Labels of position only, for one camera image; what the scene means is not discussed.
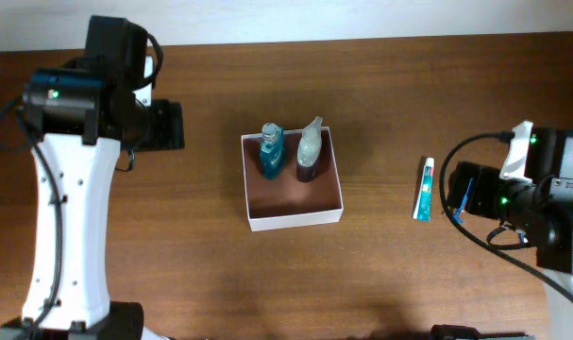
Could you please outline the teal mouthwash bottle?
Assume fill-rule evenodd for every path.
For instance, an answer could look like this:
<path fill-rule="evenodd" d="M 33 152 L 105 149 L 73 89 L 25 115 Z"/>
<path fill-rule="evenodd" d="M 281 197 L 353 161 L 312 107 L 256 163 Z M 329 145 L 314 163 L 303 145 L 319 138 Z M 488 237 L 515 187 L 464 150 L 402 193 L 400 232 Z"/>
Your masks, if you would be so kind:
<path fill-rule="evenodd" d="M 274 179 L 283 165 L 284 130 L 275 123 L 266 123 L 261 129 L 260 160 L 262 174 L 266 179 Z"/>

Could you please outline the purple spray bottle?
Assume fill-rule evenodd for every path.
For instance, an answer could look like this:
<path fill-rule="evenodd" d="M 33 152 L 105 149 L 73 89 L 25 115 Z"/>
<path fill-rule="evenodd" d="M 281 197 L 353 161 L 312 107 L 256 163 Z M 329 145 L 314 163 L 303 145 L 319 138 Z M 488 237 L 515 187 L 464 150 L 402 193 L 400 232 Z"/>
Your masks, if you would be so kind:
<path fill-rule="evenodd" d="M 323 118 L 316 116 L 302 133 L 296 153 L 296 177 L 300 182 L 310 182 L 315 177 L 322 148 Z"/>

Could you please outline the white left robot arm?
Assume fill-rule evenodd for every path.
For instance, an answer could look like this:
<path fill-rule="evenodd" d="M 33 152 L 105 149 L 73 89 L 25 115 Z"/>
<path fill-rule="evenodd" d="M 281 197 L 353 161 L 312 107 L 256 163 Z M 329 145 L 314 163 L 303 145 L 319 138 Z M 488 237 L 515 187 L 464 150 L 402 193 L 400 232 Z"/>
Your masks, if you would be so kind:
<path fill-rule="evenodd" d="M 158 67 L 42 69 L 9 104 L 37 175 L 32 279 L 3 339 L 151 339 L 143 307 L 110 298 L 110 186 L 123 151 L 184 146 L 180 106 L 151 96 Z"/>

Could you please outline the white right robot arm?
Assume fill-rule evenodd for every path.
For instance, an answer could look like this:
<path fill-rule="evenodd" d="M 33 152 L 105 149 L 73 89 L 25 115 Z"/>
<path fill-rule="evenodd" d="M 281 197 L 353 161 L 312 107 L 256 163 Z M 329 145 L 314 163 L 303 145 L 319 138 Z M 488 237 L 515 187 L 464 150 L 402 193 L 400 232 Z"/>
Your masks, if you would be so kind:
<path fill-rule="evenodd" d="M 535 250 L 535 267 L 514 264 L 544 284 L 551 336 L 573 339 L 573 199 L 555 192 L 557 181 L 502 178 L 496 168 L 464 161 L 447 180 L 445 206 L 498 221 L 480 244 L 499 257 Z"/>

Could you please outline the blue disposable razor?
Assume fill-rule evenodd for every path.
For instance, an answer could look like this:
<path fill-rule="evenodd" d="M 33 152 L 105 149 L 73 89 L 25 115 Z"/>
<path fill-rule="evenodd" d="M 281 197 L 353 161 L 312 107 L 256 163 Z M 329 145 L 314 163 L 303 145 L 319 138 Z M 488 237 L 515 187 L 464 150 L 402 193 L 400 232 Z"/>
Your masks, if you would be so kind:
<path fill-rule="evenodd" d="M 454 219 L 455 219 L 456 222 L 459 223 L 460 225 L 463 224 L 462 214 L 463 214 L 463 212 L 464 212 L 464 209 L 465 209 L 467 200 L 468 200 L 468 198 L 469 198 L 471 189 L 472 189 L 472 187 L 473 187 L 473 181 L 474 181 L 474 180 L 473 180 L 472 178 L 469 180 L 468 185 L 467 185 L 467 188 L 466 188 L 466 191 L 465 191 L 465 193 L 464 193 L 464 195 L 463 195 L 461 204 L 460 204 L 460 206 L 455 210 L 455 212 L 454 212 L 454 214 L 453 214 Z"/>

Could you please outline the teal toothpaste tube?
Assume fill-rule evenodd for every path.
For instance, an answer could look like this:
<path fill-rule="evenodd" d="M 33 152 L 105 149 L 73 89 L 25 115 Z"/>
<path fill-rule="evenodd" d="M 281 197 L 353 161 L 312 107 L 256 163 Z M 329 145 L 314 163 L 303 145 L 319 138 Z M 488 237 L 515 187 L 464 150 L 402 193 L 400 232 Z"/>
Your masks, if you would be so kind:
<path fill-rule="evenodd" d="M 416 198 L 413 219 L 430 221 L 434 158 L 426 158 Z"/>

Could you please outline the white cardboard box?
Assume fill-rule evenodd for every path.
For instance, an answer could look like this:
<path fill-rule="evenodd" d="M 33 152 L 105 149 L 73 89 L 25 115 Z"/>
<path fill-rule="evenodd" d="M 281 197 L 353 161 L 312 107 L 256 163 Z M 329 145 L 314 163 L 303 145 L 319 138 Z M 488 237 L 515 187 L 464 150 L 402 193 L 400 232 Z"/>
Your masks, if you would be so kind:
<path fill-rule="evenodd" d="M 321 128 L 319 167 L 309 182 L 296 177 L 301 134 L 300 129 L 284 132 L 287 155 L 273 179 L 261 172 L 261 135 L 241 137 L 246 216 L 253 231 L 336 223 L 342 216 L 344 202 L 330 129 Z"/>

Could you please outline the black base at bottom edge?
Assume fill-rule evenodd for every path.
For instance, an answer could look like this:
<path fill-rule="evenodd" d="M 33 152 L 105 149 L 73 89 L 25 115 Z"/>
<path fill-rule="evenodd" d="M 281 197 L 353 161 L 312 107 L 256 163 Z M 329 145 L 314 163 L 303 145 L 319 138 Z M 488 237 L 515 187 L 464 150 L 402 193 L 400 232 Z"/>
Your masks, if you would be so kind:
<path fill-rule="evenodd" d="M 535 340 L 534 335 L 524 332 L 482 333 L 475 328 L 458 325 L 434 325 L 430 340 Z"/>

